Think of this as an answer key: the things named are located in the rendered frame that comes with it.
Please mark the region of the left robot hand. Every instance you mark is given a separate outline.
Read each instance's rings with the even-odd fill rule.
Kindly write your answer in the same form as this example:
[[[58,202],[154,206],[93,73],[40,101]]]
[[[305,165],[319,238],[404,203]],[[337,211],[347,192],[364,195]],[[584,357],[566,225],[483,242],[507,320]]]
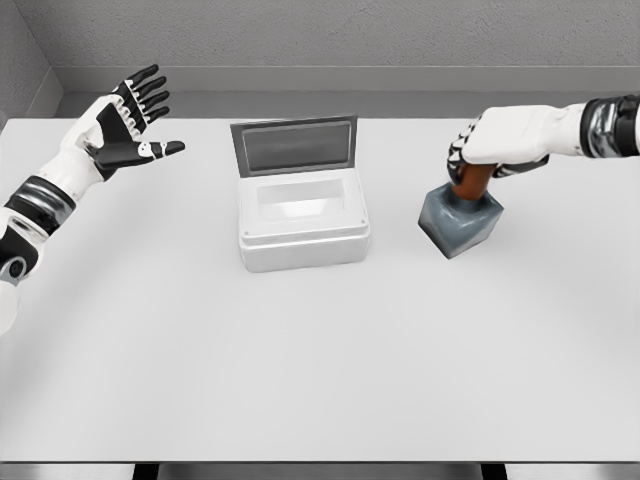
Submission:
[[[103,181],[120,168],[140,166],[176,154],[185,144],[174,140],[151,142],[142,138],[147,128],[167,115],[170,93],[167,78],[152,64],[123,80],[96,100],[70,131],[71,144],[89,158]]]

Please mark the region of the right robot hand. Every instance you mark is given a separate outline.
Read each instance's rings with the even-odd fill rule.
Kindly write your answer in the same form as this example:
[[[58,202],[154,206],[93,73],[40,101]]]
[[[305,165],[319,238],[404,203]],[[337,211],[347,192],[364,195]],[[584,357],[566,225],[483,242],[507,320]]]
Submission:
[[[551,125],[554,108],[545,105],[491,107],[474,119],[448,150],[451,182],[462,181],[469,165],[493,165],[493,178],[503,178],[541,168],[549,162],[544,130]]]

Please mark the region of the grey bottle with brown neck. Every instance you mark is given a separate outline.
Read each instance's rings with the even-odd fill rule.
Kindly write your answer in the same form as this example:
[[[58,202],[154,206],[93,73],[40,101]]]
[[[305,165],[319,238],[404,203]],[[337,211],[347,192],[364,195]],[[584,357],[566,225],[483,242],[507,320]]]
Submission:
[[[487,191],[495,164],[465,165],[458,184],[446,183],[424,200],[418,225],[439,251],[452,259],[485,241],[504,207]]]

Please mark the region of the white box with hinged lid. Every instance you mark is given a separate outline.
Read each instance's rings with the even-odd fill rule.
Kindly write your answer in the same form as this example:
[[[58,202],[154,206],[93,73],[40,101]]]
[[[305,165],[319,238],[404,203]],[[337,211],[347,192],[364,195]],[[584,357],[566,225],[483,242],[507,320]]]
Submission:
[[[355,115],[231,125],[248,271],[366,258],[371,225],[355,166],[357,126]]]

